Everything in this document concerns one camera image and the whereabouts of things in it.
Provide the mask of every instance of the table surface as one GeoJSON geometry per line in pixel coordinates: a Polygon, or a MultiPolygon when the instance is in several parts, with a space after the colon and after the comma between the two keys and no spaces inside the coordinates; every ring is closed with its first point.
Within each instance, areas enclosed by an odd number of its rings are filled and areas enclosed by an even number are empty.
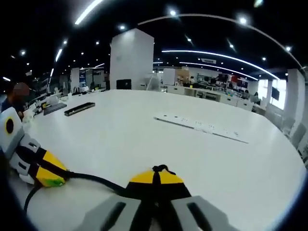
{"type": "MultiPolygon", "coordinates": [[[[238,230],[275,226],[301,189],[306,169],[297,151],[265,117],[230,105],[170,93],[110,90],[74,96],[67,108],[36,117],[28,133],[68,169],[123,187],[154,165],[166,164],[194,195],[223,211],[238,230]],[[64,111],[96,106],[70,117],[64,111]],[[154,119],[160,113],[240,132],[245,144],[154,119]]],[[[23,205],[30,186],[10,179],[23,205]]],[[[28,215],[39,230],[69,231],[112,195],[100,184],[70,180],[41,189],[28,215]]]]}

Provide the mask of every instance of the power strip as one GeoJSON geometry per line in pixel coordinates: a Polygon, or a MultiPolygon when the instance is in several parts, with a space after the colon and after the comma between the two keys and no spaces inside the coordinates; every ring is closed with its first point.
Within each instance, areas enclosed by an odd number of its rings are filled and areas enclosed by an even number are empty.
{"type": "Polygon", "coordinates": [[[241,136],[238,132],[228,131],[223,128],[218,128],[214,125],[206,124],[204,122],[195,121],[187,118],[180,117],[178,115],[170,115],[170,114],[161,114],[158,116],[154,116],[155,119],[164,121],[167,123],[183,126],[186,128],[192,128],[197,131],[201,131],[204,133],[221,136],[227,139],[248,143],[246,137],[241,136]]]}

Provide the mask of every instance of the ceiling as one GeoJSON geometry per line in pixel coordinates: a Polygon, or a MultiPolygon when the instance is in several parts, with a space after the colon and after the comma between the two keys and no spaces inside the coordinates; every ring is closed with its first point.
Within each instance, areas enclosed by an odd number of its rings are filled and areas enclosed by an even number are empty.
{"type": "Polygon", "coordinates": [[[242,59],[267,70],[280,78],[288,68],[299,65],[281,47],[265,36],[244,26],[207,17],[181,17],[159,20],[138,26],[138,23],[177,13],[204,13],[232,19],[244,16],[248,24],[267,33],[282,45],[291,46],[291,53],[308,65],[308,45],[304,36],[306,7],[303,1],[277,2],[264,0],[255,8],[254,0],[104,0],[79,24],[75,21],[94,0],[34,0],[6,2],[2,19],[0,88],[2,77],[31,84],[44,73],[53,76],[69,73],[71,67],[96,66],[105,63],[109,70],[110,42],[126,30],[138,28],[155,39],[154,61],[164,66],[180,66],[179,62],[201,63],[198,58],[217,60],[217,66],[259,75],[257,69],[221,57],[193,53],[161,53],[162,50],[195,50],[220,53],[242,59]],[[63,52],[55,62],[60,48],[63,52]],[[32,70],[31,76],[26,72],[32,70]]]}

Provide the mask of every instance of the window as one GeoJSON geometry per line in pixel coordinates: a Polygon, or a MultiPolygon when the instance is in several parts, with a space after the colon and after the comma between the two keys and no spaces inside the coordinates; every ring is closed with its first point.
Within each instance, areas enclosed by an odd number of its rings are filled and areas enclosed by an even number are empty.
{"type": "Polygon", "coordinates": [[[261,79],[259,80],[259,85],[258,85],[258,95],[259,99],[266,98],[268,94],[268,86],[269,86],[269,81],[267,79],[261,79]]]}
{"type": "Polygon", "coordinates": [[[287,90],[287,81],[286,80],[273,80],[273,87],[279,91],[279,100],[271,98],[270,103],[280,109],[284,109],[285,95],[287,90]]]}

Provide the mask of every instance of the black cable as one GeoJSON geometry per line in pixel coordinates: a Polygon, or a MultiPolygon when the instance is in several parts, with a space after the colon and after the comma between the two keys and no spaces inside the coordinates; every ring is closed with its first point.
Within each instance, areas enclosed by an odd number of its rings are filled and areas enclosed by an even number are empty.
{"type": "Polygon", "coordinates": [[[71,179],[71,178],[80,178],[80,179],[86,179],[86,180],[91,180],[91,181],[95,181],[98,183],[103,184],[104,186],[112,189],[113,191],[115,191],[116,194],[118,195],[123,195],[125,188],[111,182],[108,181],[104,178],[101,177],[97,177],[97,176],[93,176],[93,175],[89,175],[89,174],[83,174],[83,173],[75,173],[75,172],[70,172],[67,170],[64,170],[62,168],[59,168],[55,165],[53,165],[52,163],[46,161],[46,160],[39,160],[39,164],[42,166],[42,168],[64,178],[64,179],[71,179]]]}
{"type": "Polygon", "coordinates": [[[24,211],[27,213],[27,210],[28,210],[28,206],[29,206],[29,202],[31,200],[31,198],[34,196],[34,194],[40,190],[42,188],[42,185],[41,184],[36,184],[34,186],[34,188],[31,190],[31,192],[28,194],[27,198],[26,198],[26,201],[25,201],[25,205],[24,205],[24,211]]]}

